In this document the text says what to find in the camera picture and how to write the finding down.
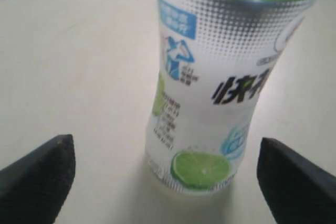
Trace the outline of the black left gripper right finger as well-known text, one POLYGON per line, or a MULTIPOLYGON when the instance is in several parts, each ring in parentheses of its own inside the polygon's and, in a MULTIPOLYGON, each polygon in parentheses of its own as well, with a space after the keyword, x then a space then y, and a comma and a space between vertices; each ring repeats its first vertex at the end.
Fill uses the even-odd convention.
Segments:
POLYGON ((257 179, 276 223, 335 223, 335 176, 279 140, 261 140, 257 179))

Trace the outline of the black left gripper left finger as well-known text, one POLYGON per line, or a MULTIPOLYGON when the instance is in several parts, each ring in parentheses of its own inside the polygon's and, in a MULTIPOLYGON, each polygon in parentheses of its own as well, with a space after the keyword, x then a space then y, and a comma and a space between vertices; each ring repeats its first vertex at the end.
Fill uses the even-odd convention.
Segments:
POLYGON ((57 135, 1 170, 1 223, 55 223, 76 174, 73 136, 57 135))

